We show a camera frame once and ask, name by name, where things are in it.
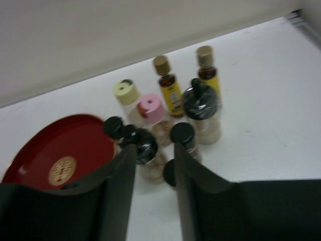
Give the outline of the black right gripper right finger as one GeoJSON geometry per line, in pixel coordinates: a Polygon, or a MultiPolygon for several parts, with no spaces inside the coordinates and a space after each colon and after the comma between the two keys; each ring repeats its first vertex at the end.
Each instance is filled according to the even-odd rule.
{"type": "Polygon", "coordinates": [[[320,240],[320,181],[231,182],[175,144],[183,240],[320,240]]]}

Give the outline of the black knob glass dispenser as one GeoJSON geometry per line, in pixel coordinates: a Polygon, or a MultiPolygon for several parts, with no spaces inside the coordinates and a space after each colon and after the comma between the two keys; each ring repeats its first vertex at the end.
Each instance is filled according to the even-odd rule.
{"type": "Polygon", "coordinates": [[[168,158],[154,135],[147,129],[126,125],[123,136],[127,144],[136,145],[136,165],[141,177],[151,183],[163,182],[163,170],[168,158]]]}
{"type": "Polygon", "coordinates": [[[221,136],[221,123],[215,90],[194,78],[191,86],[182,95],[182,104],[188,121],[196,131],[198,142],[208,145],[218,141],[221,136]]]}

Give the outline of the cream cap spice jar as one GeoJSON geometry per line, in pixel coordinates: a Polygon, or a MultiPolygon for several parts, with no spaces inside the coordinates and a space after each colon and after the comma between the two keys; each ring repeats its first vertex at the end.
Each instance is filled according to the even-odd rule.
{"type": "Polygon", "coordinates": [[[144,121],[136,109],[140,93],[137,90],[135,83],[130,79],[124,79],[115,84],[113,94],[123,108],[128,122],[137,127],[142,127],[144,121]]]}

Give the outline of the yellow label oil bottle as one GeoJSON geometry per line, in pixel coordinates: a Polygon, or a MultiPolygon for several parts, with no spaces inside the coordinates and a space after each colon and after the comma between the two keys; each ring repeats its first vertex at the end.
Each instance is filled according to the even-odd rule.
{"type": "Polygon", "coordinates": [[[218,77],[218,70],[214,66],[213,48],[208,45],[201,46],[196,50],[196,55],[199,65],[198,76],[200,80],[215,90],[218,102],[219,104],[221,104],[221,88],[218,77]]]}
{"type": "Polygon", "coordinates": [[[169,113],[174,118],[182,118],[184,110],[182,107],[182,92],[176,80],[176,76],[171,73],[169,61],[165,55],[154,58],[153,65],[159,75],[159,86],[163,94],[169,113]]]}

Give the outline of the black cap spice bottle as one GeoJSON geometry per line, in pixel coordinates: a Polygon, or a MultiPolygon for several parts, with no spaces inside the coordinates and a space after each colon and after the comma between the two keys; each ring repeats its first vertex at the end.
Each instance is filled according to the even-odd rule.
{"type": "Polygon", "coordinates": [[[163,169],[164,181],[172,188],[176,189],[174,159],[169,160],[163,169]]]}
{"type": "Polygon", "coordinates": [[[108,135],[119,148],[124,147],[123,136],[124,123],[121,117],[112,116],[108,118],[103,124],[103,132],[108,135]]]}
{"type": "Polygon", "coordinates": [[[170,130],[170,139],[173,143],[181,144],[196,161],[202,162],[196,134],[191,124],[186,122],[175,124],[170,130]]]}

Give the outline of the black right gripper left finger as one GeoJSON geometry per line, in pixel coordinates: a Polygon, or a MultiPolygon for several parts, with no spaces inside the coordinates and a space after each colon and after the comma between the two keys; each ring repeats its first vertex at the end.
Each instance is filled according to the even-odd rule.
{"type": "Polygon", "coordinates": [[[1,185],[1,240],[126,240],[136,158],[128,145],[61,189],[1,185]]]}

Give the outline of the pink cap spice jar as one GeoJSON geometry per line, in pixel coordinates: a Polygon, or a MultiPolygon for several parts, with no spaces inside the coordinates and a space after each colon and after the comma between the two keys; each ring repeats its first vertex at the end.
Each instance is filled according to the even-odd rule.
{"type": "Polygon", "coordinates": [[[146,94],[138,100],[136,107],[158,143],[163,147],[169,146],[172,143],[170,130],[174,121],[164,108],[160,97],[156,94],[146,94]]]}

